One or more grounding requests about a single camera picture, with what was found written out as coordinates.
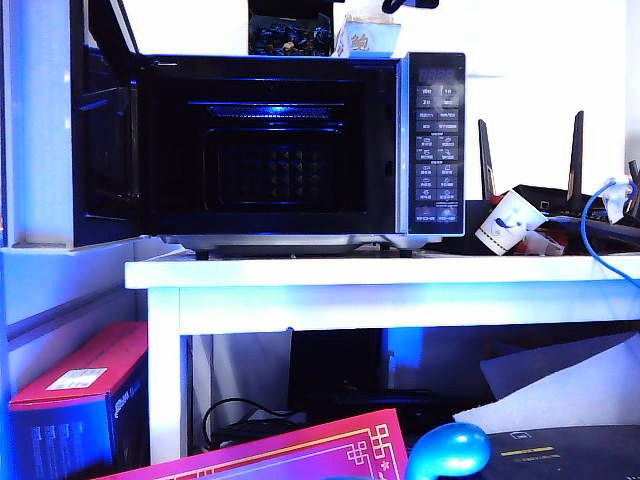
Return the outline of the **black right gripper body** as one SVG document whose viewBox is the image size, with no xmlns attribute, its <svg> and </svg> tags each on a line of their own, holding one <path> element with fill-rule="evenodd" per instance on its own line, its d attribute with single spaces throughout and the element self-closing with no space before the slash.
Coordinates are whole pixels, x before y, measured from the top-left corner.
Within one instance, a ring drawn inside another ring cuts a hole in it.
<svg viewBox="0 0 640 480">
<path fill-rule="evenodd" d="M 397 12 L 403 6 L 418 9 L 435 9 L 439 6 L 439 3 L 439 0 L 384 0 L 381 10 L 383 12 Z"/>
</svg>

